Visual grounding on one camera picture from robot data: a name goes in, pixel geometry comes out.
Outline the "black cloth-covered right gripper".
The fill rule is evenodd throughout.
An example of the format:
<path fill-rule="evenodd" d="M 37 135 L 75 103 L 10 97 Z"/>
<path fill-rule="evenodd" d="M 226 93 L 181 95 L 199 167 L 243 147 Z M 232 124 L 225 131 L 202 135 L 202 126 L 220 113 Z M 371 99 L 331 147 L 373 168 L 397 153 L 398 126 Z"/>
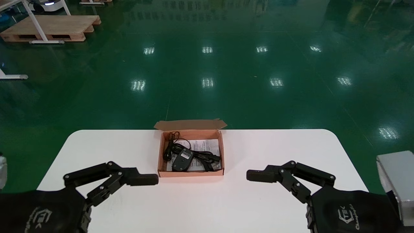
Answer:
<path fill-rule="evenodd" d="M 396 233 L 402 226 L 386 195 L 338 189 L 315 192 L 306 219 L 312 233 Z"/>

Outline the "black cloth-covered left gripper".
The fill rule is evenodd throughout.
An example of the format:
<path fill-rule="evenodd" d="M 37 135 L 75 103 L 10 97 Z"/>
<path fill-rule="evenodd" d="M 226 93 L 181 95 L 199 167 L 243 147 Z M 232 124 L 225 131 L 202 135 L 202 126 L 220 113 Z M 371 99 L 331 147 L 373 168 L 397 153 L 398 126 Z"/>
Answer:
<path fill-rule="evenodd" d="M 0 196 L 2 233 L 86 233 L 91 207 L 75 189 Z"/>

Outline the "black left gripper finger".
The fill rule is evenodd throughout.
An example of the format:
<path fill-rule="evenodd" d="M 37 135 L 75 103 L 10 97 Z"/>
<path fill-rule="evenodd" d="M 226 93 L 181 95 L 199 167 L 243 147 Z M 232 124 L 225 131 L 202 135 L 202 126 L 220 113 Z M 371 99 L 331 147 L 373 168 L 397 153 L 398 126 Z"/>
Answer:
<path fill-rule="evenodd" d="M 98 206 L 124 185 L 157 185 L 157 174 L 140 174 L 137 168 L 123 168 L 113 161 L 64 175 L 64 189 L 77 192 L 76 188 L 105 179 L 105 181 L 87 194 L 88 206 Z"/>

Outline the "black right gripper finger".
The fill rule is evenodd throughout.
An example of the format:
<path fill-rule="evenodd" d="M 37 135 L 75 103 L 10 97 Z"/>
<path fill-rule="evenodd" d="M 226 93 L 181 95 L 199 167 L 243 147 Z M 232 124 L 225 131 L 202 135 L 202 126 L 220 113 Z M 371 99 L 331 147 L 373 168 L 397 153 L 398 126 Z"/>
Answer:
<path fill-rule="evenodd" d="M 303 179 L 319 187 L 333 187 L 336 177 L 308 165 L 289 161 L 281 166 L 267 165 L 263 171 L 248 170 L 248 181 L 263 183 L 280 183 L 301 203 L 309 203 L 311 191 L 297 179 Z"/>

